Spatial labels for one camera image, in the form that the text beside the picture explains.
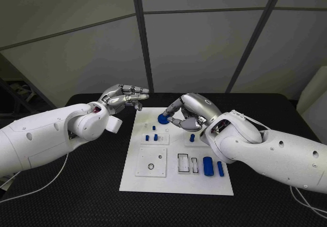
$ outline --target robotic hand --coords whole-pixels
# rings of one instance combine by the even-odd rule
[[[174,115],[182,108],[185,120]],[[199,131],[201,140],[228,164],[243,161],[263,175],[306,190],[327,193],[327,146],[300,136],[271,130],[237,112],[221,113],[199,94],[184,95],[166,109],[168,120],[188,131]],[[251,122],[267,130],[259,131]]]
[[[97,102],[47,111],[0,129],[0,177],[35,168],[96,140],[104,130],[117,133],[123,121],[113,116],[126,106],[142,111],[149,90],[117,84]]]

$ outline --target black mat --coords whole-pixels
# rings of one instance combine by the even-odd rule
[[[145,107],[168,107],[182,94],[153,94]],[[279,94],[204,94],[222,112],[237,109],[276,130],[318,137],[292,103]],[[68,105],[97,101],[81,94]],[[53,185],[37,194],[0,204],[2,226],[327,226],[327,220],[300,205],[290,187],[257,174],[243,163],[228,166],[235,196],[120,192],[136,110],[117,117],[119,134],[103,136],[71,154]],[[53,180],[65,157],[22,172],[5,199],[28,193]],[[327,209],[327,195],[305,192]]]

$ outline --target blue object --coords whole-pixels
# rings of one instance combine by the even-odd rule
[[[159,115],[159,123],[161,124],[169,124],[168,118],[169,118],[169,115],[165,117],[163,114],[161,114]]]
[[[221,176],[225,176],[225,174],[224,174],[224,165],[222,165],[222,162],[220,161],[220,162],[217,162],[217,164],[218,164],[220,175],[221,175]]]
[[[214,159],[212,157],[204,158],[204,171],[207,176],[214,176]]]
[[[197,135],[195,135],[195,134],[192,134],[192,135],[191,135],[191,139],[189,139],[189,140],[191,140],[191,142],[195,142],[195,138],[197,138]]]

